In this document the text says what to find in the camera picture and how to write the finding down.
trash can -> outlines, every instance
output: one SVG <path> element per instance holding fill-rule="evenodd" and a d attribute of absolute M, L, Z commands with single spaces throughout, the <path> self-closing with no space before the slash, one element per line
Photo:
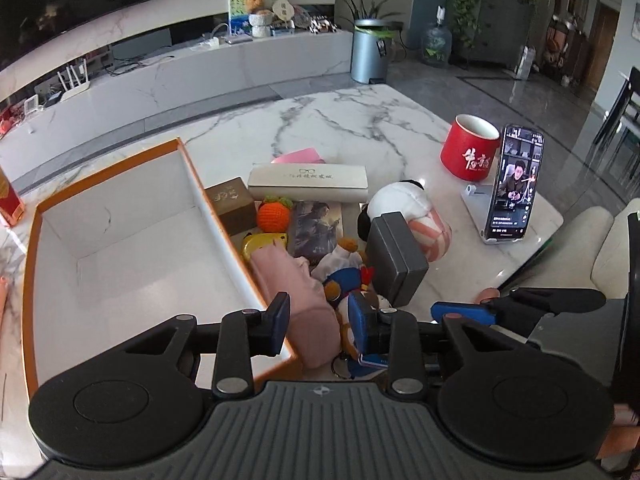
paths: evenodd
<path fill-rule="evenodd" d="M 356 20 L 351 48 L 351 78 L 358 83 L 374 84 L 386 81 L 391 56 L 391 39 L 401 22 L 387 20 Z"/>

brown box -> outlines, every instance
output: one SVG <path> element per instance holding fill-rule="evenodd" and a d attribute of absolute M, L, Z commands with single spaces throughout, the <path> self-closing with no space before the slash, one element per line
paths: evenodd
<path fill-rule="evenodd" d="M 257 226 L 254 198 L 240 177 L 208 187 L 205 192 L 229 236 Z"/>

pink cloth bag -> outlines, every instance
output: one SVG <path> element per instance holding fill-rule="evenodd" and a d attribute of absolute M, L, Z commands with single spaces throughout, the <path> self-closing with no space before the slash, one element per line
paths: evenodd
<path fill-rule="evenodd" d="M 324 298 L 324 289 L 309 275 L 306 258 L 294 259 L 279 244 L 261 247 L 251 254 L 251 266 L 264 300 L 278 292 L 291 297 L 287 338 L 306 368 L 317 368 L 340 353 L 340 326 Z"/>

striped plush toy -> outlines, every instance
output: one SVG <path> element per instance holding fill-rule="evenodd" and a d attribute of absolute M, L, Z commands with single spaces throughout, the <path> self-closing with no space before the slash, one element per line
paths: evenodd
<path fill-rule="evenodd" d="M 380 189 L 358 217 L 358 236 L 366 241 L 371 221 L 399 211 L 428 262 L 444 256 L 451 243 L 451 227 L 438 214 L 424 188 L 415 180 L 394 182 Z"/>

dark gray cabinet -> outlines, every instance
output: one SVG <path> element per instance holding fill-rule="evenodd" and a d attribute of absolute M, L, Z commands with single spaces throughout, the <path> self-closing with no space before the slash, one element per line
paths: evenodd
<path fill-rule="evenodd" d="M 526 44 L 534 6 L 520 0 L 480 0 L 479 30 L 473 46 L 454 46 L 454 52 L 469 61 L 499 63 L 514 68 Z"/>

